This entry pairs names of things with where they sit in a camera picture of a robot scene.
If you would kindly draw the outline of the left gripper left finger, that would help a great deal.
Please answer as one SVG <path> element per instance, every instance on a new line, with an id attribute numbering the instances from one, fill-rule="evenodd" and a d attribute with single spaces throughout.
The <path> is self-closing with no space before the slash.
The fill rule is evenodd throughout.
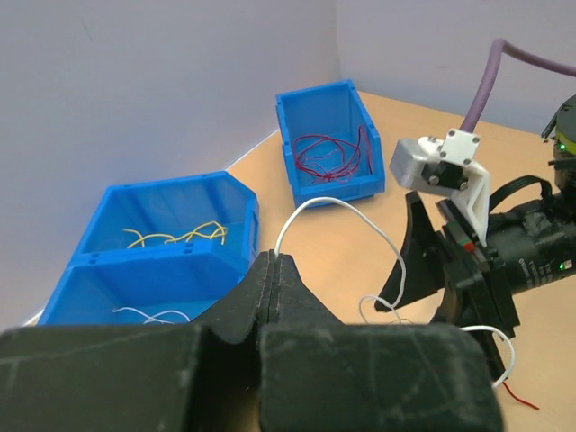
<path id="1" fill-rule="evenodd" d="M 4 431 L 256 431 L 270 256 L 197 321 L 32 326 L 1 336 Z"/>

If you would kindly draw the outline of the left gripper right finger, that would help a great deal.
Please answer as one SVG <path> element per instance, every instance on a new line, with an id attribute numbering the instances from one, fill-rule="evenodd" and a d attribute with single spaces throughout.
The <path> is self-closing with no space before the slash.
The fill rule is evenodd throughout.
<path id="1" fill-rule="evenodd" d="M 347 325 L 303 305 L 262 327 L 264 431 L 501 431 L 484 355 L 446 324 Z"/>

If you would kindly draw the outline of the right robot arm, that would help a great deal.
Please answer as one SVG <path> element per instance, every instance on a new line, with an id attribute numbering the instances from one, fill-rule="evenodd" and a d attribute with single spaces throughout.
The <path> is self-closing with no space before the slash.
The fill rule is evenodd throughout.
<path id="1" fill-rule="evenodd" d="M 437 203 L 445 225 L 436 230 L 419 194 L 406 194 L 401 257 L 381 298 L 398 309 L 442 290 L 434 322 L 492 326 L 514 337 L 520 324 L 514 294 L 575 273 L 573 97 L 558 108 L 542 136 L 553 139 L 548 163 L 553 182 L 523 175 L 492 193 L 485 244 L 451 200 Z"/>

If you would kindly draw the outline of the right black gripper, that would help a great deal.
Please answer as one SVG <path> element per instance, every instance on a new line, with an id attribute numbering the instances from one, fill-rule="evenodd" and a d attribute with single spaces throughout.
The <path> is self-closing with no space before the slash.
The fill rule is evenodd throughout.
<path id="1" fill-rule="evenodd" d="M 402 277 L 397 260 L 379 296 L 399 309 L 444 287 L 435 322 L 460 328 L 491 326 L 514 338 L 520 320 L 495 249 L 483 246 L 455 205 L 443 200 L 437 208 L 445 219 L 444 252 L 440 232 L 433 228 L 419 194 L 407 193 L 405 201 L 407 230 L 400 250 L 406 266 L 404 292 L 396 301 Z"/>

